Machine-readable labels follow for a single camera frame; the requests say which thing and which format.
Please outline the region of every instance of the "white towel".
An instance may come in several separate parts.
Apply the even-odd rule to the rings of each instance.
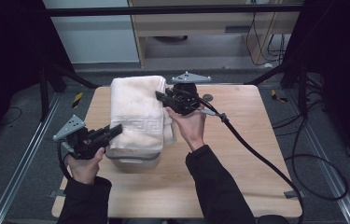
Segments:
[[[149,154],[175,141],[174,123],[155,91],[164,92],[163,77],[114,78],[111,83],[111,122],[122,124],[122,133],[110,142],[115,154]]]

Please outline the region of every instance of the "gray floor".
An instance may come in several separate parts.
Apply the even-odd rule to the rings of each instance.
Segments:
[[[190,71],[203,76],[211,76],[215,83],[244,83],[264,74],[269,68],[263,65],[255,66],[247,56],[247,49],[238,35],[228,36],[189,36],[186,41],[178,42],[162,38],[150,38],[148,41],[147,59],[143,68],[112,69],[98,73],[80,72],[79,74],[100,85],[109,85],[114,77],[162,75],[170,80],[173,76]],[[291,102],[284,103],[271,97],[271,90],[276,89],[279,97],[291,99],[297,88],[281,90],[277,82],[280,75],[270,78],[259,86],[261,98],[266,106],[272,123],[297,114]],[[49,197],[51,190],[56,190],[63,178],[59,170],[56,156],[56,146],[51,137],[68,121],[73,114],[85,118],[93,90],[88,90],[78,83],[67,79],[68,89],[60,94],[58,109],[49,124],[44,137],[38,146],[30,167],[25,174],[19,190],[8,208],[6,221],[8,223],[38,223],[37,221],[54,221],[50,209],[54,199]],[[79,106],[71,107],[75,95],[82,91],[83,97]],[[317,94],[310,96],[311,102],[319,100]],[[25,149],[38,126],[40,119],[39,88],[33,86],[16,93],[11,101],[11,107],[3,118],[0,126],[0,197],[6,190],[12,174],[17,169]],[[324,104],[318,105],[309,113],[308,125],[313,127],[320,146],[329,160],[339,167],[349,184],[350,198],[350,157],[345,153],[345,145],[339,136],[336,126],[329,113],[322,110]],[[291,154],[295,134],[300,120],[281,129],[275,129],[277,140],[284,157]],[[314,146],[308,137],[306,127],[302,130],[296,146],[297,153],[314,153]],[[313,190],[332,196],[325,173],[320,162],[311,159],[296,159],[297,171],[302,181]],[[293,181],[291,162],[287,162]],[[314,196],[300,187],[307,197],[305,203],[305,223],[350,223],[343,215],[340,207],[343,201],[329,202]]]

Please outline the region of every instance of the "black sleeve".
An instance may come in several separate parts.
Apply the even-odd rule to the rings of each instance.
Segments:
[[[64,190],[66,198],[57,223],[106,224],[110,190],[111,182],[98,176],[94,185],[70,179]]]
[[[188,154],[186,165],[207,224],[256,223],[234,179],[208,145]]]

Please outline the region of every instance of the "person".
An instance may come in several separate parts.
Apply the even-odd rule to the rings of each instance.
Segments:
[[[186,156],[186,165],[195,181],[204,221],[208,224],[256,223],[233,177],[203,140],[206,115],[195,110],[180,116],[170,107],[165,109],[191,150]],[[111,183],[96,176],[103,156],[104,150],[100,148],[89,161],[68,158],[73,179],[64,190],[66,198],[58,223],[107,223]]]

